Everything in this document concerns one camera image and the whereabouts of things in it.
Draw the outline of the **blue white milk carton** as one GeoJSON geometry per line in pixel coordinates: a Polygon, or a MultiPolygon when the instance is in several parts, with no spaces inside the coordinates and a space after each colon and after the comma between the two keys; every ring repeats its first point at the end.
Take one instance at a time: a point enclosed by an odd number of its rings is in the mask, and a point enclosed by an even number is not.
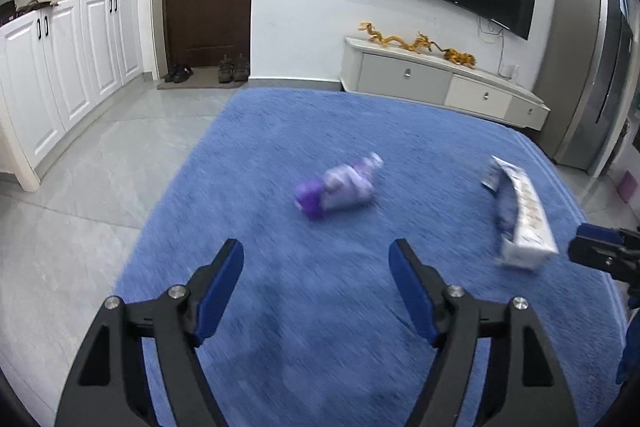
{"type": "Polygon", "coordinates": [[[495,197],[498,261],[502,265],[537,271],[559,254],[544,206],[523,168],[492,156],[482,184],[495,197]]]}

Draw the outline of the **purple small bin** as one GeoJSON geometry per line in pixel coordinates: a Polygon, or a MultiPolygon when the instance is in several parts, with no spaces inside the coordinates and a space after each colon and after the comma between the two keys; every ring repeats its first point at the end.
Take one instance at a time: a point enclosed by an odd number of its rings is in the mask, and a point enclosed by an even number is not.
{"type": "Polygon", "coordinates": [[[630,200],[634,197],[634,193],[636,193],[638,188],[638,181],[634,177],[634,175],[626,170],[623,173],[623,176],[620,178],[620,181],[616,184],[616,192],[620,199],[623,202],[630,202],[630,200]]]}

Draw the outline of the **white wall cabinets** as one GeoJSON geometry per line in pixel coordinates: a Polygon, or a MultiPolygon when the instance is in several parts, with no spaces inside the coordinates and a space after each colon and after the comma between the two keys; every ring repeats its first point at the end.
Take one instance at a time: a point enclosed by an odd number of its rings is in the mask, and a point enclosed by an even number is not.
{"type": "Polygon", "coordinates": [[[1,171],[24,191],[142,73],[138,11],[138,0],[1,0],[1,171]]]}

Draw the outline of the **dark shoes by door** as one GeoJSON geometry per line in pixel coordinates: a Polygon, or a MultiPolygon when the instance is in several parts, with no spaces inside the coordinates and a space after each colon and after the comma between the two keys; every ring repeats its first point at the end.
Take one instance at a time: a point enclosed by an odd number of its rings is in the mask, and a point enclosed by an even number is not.
{"type": "Polygon", "coordinates": [[[240,54],[227,55],[217,66],[191,67],[186,64],[171,66],[160,89],[227,89],[241,86],[250,77],[250,62],[240,54]]]}

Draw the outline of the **white grey TV cabinet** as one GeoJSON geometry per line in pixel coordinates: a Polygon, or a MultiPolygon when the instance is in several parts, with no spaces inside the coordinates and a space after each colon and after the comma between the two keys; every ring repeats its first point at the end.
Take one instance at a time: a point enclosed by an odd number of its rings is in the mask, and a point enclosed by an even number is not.
{"type": "Polygon", "coordinates": [[[484,70],[356,38],[345,40],[340,81],[347,92],[445,107],[521,129],[541,130],[550,114],[532,92],[484,70]]]}

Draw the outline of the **grey double door refrigerator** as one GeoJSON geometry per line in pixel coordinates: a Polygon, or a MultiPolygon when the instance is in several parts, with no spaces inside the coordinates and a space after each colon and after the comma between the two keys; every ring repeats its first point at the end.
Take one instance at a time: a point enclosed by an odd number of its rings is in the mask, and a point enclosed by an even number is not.
{"type": "Polygon", "coordinates": [[[589,171],[614,126],[634,34],[618,0],[555,0],[534,93],[550,109],[536,143],[555,164],[589,171]]]}

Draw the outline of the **golden dragon ornament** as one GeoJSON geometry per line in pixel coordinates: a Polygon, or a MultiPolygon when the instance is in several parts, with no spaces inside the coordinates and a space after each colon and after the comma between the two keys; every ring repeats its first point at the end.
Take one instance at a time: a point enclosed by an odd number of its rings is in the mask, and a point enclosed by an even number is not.
{"type": "Polygon", "coordinates": [[[442,48],[437,42],[427,37],[427,35],[418,32],[413,42],[407,42],[403,38],[395,35],[385,37],[381,31],[378,31],[371,22],[361,22],[358,26],[359,31],[364,31],[370,42],[379,46],[389,46],[397,44],[401,49],[413,53],[420,54],[422,49],[428,52],[436,50],[442,54],[442,58],[452,64],[474,68],[476,66],[476,58],[473,54],[460,52],[454,48],[442,48]]]}

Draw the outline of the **blue towel table cover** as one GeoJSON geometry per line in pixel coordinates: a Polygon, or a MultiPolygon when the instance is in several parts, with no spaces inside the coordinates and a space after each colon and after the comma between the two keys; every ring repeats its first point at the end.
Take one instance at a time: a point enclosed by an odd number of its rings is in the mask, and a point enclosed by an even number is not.
{"type": "Polygon", "coordinates": [[[405,239],[480,299],[529,300],[591,426],[618,389],[625,313],[615,284],[566,254],[535,272],[500,265],[490,158],[522,167],[565,249],[585,221],[538,148],[513,129],[422,104],[341,92],[235,95],[155,206],[116,291],[155,298],[243,244],[238,285],[198,357],[233,426],[400,426],[434,359],[388,269],[405,239]],[[296,187],[377,153],[368,205],[308,219],[296,187]]]}

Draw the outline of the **small purple wrapper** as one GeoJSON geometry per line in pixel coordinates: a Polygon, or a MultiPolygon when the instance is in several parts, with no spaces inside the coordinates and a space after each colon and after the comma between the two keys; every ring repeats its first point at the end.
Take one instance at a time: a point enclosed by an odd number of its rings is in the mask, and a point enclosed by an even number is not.
{"type": "Polygon", "coordinates": [[[326,170],[322,176],[296,187],[296,207],[310,220],[330,213],[352,209],[372,202],[376,172],[384,166],[377,153],[352,164],[326,170]]]}

